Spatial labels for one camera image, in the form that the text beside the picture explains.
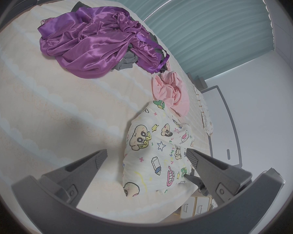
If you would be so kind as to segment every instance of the yellow star print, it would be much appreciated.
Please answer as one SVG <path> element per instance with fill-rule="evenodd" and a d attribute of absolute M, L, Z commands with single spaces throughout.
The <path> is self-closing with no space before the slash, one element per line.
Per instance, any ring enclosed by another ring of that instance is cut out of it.
<path fill-rule="evenodd" d="M 156 131 L 156 128 L 158 127 L 158 125 L 154 125 L 153 127 L 152 127 L 152 132 L 154 132 L 154 131 Z"/>

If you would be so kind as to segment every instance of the gray frame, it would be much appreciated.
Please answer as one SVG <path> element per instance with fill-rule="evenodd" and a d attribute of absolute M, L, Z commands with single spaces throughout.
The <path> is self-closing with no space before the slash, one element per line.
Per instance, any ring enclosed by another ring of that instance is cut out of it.
<path fill-rule="evenodd" d="M 224 98 L 222 92 L 220 91 L 220 89 L 219 89 L 218 86 L 213 86 L 213 87 L 210 87 L 210 88 L 203 89 L 203 90 L 201 91 L 201 93 L 203 94 L 203 93 L 205 93 L 205 92 L 207 92 L 207 91 L 210 91 L 210 90 L 212 90 L 212 89 L 215 89 L 215 88 L 218 90 L 218 92 L 219 92 L 221 98 L 223 99 L 223 102 L 224 102 L 224 104 L 225 104 L 225 107 L 226 107 L 226 109 L 227 109 L 227 112 L 228 112 L 228 115 L 229 115 L 229 118 L 230 118 L 230 121 L 231 121 L 231 124 L 232 124 L 232 128 L 233 128 L 234 135 L 235 135 L 235 137 L 236 137 L 237 148 L 238 148 L 238 155 L 239 155 L 239 164 L 234 165 L 234 166 L 236 166 L 236 167 L 240 167 L 240 168 L 241 168 L 241 167 L 242 167 L 242 155 L 241 155 L 241 149 L 240 149 L 240 143 L 239 143 L 238 133 L 237 133 L 237 130 L 236 130 L 236 126 L 234 125 L 234 121 L 233 121 L 233 119 L 232 119 L 232 115 L 231 115 L 231 113 L 230 113 L 229 107 L 228 107 L 228 105 L 227 105 L 227 102 L 226 102 L 226 100 L 225 100 L 225 98 Z M 210 136 L 208 136 L 208 141 L 209 141 L 209 149 L 210 149 L 210 151 L 211 151 L 211 157 L 213 157 L 213 148 L 212 148 L 211 137 L 210 137 Z"/>

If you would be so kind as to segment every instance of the wall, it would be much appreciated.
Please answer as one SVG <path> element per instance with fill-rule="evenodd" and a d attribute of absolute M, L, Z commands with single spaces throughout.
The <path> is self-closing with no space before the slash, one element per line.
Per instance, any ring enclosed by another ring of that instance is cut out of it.
<path fill-rule="evenodd" d="M 274 29 L 275 50 L 293 70 L 293 21 L 278 0 L 264 0 Z"/>
<path fill-rule="evenodd" d="M 258 233 L 293 190 L 293 72 L 275 51 L 206 80 L 218 85 L 231 111 L 242 154 L 242 168 L 253 179 L 270 167 L 286 183 Z"/>

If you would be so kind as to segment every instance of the pink cloth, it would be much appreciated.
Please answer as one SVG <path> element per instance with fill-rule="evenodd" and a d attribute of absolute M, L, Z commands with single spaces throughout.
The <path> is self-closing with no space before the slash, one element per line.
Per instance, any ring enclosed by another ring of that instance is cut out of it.
<path fill-rule="evenodd" d="M 152 81 L 153 95 L 155 99 L 165 102 L 165 106 L 173 109 L 180 116 L 186 116 L 189 112 L 190 101 L 187 87 L 176 72 L 165 71 L 161 78 L 156 75 Z"/>

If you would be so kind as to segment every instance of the bed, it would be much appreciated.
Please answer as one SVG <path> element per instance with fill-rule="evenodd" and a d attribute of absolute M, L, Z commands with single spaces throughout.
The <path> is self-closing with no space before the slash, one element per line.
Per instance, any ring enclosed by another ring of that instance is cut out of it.
<path fill-rule="evenodd" d="M 39 178 L 107 149 L 107 160 L 77 208 L 112 220 L 160 222 L 179 208 L 196 187 L 179 184 L 166 194 L 149 192 L 134 198 L 124 194 L 122 160 L 126 135 L 131 121 L 153 99 L 153 75 L 134 64 L 132 69 L 113 70 L 99 79 L 81 79 L 40 51 L 37 28 L 41 20 L 71 11 L 78 1 L 91 7 L 123 7 L 152 32 L 118 2 L 62 0 L 33 7 L 0 33 L 0 195 L 27 228 L 36 230 L 13 196 L 11 184 L 29 174 Z M 181 120 L 191 124 L 194 148 L 210 155 L 193 84 L 169 50 L 168 53 L 172 71 L 182 77 L 189 93 L 190 111 Z"/>

